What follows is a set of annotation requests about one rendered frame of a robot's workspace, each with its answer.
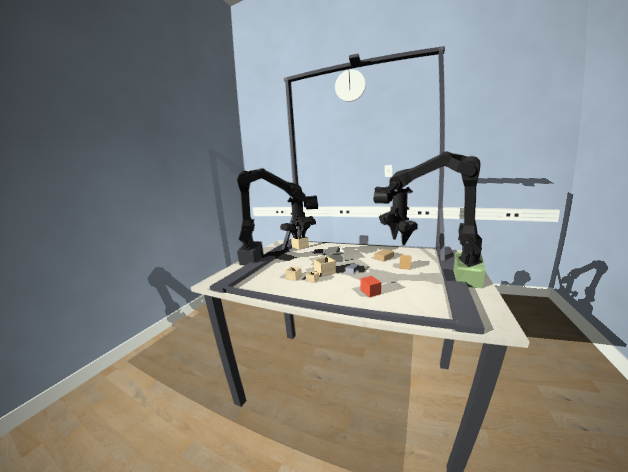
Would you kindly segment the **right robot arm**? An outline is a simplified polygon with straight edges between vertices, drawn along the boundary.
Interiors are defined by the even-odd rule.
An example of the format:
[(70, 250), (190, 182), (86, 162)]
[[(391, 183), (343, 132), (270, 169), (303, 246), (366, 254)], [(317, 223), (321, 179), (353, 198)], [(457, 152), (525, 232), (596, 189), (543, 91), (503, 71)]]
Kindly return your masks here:
[[(256, 174), (254, 174), (256, 172)], [(260, 168), (257, 170), (251, 171), (242, 171), (237, 178), (238, 186), (241, 191), (241, 202), (242, 202), (242, 227), (241, 232), (242, 236), (239, 237), (239, 240), (243, 243), (246, 251), (254, 248), (257, 244), (253, 243), (252, 232), (254, 231), (254, 219), (251, 219), (250, 216), (250, 197), (249, 197), (249, 188), (250, 183), (259, 179), (264, 179), (269, 183), (283, 189), (289, 196), (289, 200), (287, 202), (291, 202), (292, 211), (303, 211), (303, 207), (307, 210), (318, 209), (318, 200), (317, 196), (306, 196), (302, 192), (302, 188), (300, 185), (287, 182), (278, 176), (268, 172), (264, 168)], [(300, 186), (300, 188), (299, 188)], [(305, 199), (304, 197), (307, 199)], [(299, 199), (299, 200), (298, 200)], [(250, 218), (249, 218), (250, 216)], [(297, 215), (296, 216), (296, 225), (301, 225), (303, 228), (310, 227), (311, 223), (313, 223), (313, 216), (305, 217)], [(254, 225), (253, 225), (254, 224)], [(240, 235), (241, 235), (240, 232)], [(251, 235), (251, 236), (250, 236)], [(252, 238), (252, 239), (251, 239)], [(254, 244), (254, 245), (253, 245)]]

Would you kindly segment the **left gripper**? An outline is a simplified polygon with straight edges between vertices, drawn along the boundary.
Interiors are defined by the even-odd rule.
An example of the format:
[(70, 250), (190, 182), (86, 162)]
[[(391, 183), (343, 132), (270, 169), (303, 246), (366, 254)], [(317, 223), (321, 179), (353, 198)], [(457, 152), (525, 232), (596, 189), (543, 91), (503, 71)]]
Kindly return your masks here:
[[(395, 222), (395, 219), (394, 219), (394, 221), (388, 223), (387, 225), (390, 227), (393, 240), (396, 240), (398, 231), (401, 232), (402, 245), (404, 246), (407, 243), (413, 231), (418, 229), (418, 224), (411, 220), (405, 221), (405, 220), (409, 220), (409, 218), (407, 217), (407, 210), (409, 210), (409, 207), (407, 207), (407, 205), (393, 205), (393, 207), (391, 206), (391, 208), (392, 208), (392, 211), (394, 211), (394, 209), (397, 211), (399, 222)], [(405, 222), (401, 222), (401, 221), (405, 221)]]

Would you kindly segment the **red-orange block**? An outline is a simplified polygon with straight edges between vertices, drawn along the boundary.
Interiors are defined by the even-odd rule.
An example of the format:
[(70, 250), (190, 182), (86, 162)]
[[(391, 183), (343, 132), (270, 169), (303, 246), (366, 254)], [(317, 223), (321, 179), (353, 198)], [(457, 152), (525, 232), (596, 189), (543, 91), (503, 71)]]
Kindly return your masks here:
[(361, 278), (361, 291), (368, 297), (381, 295), (381, 283), (373, 276)]

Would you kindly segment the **tan cardboard cube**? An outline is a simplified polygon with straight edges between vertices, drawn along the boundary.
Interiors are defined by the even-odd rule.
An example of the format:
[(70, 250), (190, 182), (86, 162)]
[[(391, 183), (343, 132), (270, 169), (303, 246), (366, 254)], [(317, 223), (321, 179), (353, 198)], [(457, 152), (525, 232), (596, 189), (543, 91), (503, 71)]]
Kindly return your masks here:
[(411, 256), (410, 255), (400, 255), (399, 269), (411, 270)]

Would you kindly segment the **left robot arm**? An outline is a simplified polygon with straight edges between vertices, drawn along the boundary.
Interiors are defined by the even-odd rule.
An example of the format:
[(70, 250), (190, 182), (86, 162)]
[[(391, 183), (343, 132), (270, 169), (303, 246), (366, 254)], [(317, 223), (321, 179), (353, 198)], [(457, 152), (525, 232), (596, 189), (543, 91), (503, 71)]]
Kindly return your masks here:
[[(430, 160), (427, 160), (425, 161), (425, 164), (423, 162), (413, 168), (396, 172), (390, 178), (388, 187), (375, 188), (373, 197), (374, 203), (389, 204), (389, 201), (392, 201), (394, 194), (393, 205), (407, 205), (407, 193), (412, 193), (412, 190), (409, 187), (406, 187), (406, 189), (402, 188), (414, 179), (443, 166), (446, 166), (455, 172), (461, 173), (465, 187), (465, 200), (464, 223), (460, 223), (458, 230), (458, 240), (460, 240), (460, 244), (463, 246), (461, 254), (462, 257), (460, 256), (459, 259), (461, 258), (460, 260), (468, 267), (480, 264), (482, 263), (480, 260), (482, 238), (478, 235), (477, 225), (475, 222), (476, 186), (480, 173), (480, 165), (480, 160), (475, 156), (467, 157), (460, 154), (450, 153), (448, 151), (442, 152), (441, 156), (438, 155)], [(386, 190), (387, 188), (388, 190)], [(384, 193), (385, 190), (386, 193)], [(394, 190), (397, 190), (397, 192)], [(389, 212), (386, 212), (378, 217), (383, 225), (387, 225), (388, 223), (394, 221), (394, 219), (395, 222), (399, 222), (398, 213), (395, 209), (392, 211), (392, 208), (390, 208)]]

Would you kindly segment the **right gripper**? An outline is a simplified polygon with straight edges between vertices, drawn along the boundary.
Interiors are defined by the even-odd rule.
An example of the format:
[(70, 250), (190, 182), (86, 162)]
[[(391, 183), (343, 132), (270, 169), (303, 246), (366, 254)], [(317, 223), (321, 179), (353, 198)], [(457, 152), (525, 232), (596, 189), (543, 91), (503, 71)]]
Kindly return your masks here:
[[(290, 223), (284, 223), (284, 224), (281, 224), (280, 229), (284, 230), (284, 231), (290, 231), (291, 234), (293, 235), (293, 237), (295, 239), (298, 239), (297, 238), (297, 231), (298, 231), (298, 229), (296, 229), (296, 227), (300, 226), (301, 237), (304, 238), (305, 234), (306, 234), (306, 231), (307, 231), (307, 229), (309, 227), (303, 228), (301, 225), (296, 225), (296, 223), (295, 223), (296, 216), (297, 215), (303, 216), (303, 214), (305, 214), (305, 212), (303, 212), (303, 211), (292, 211), (292, 213), (291, 213), (291, 215), (292, 215), (291, 223), (292, 223), (293, 226)], [(314, 221), (313, 221), (313, 223), (311, 223), (311, 225), (315, 225), (315, 224), (316, 224), (316, 220), (314, 219)]]

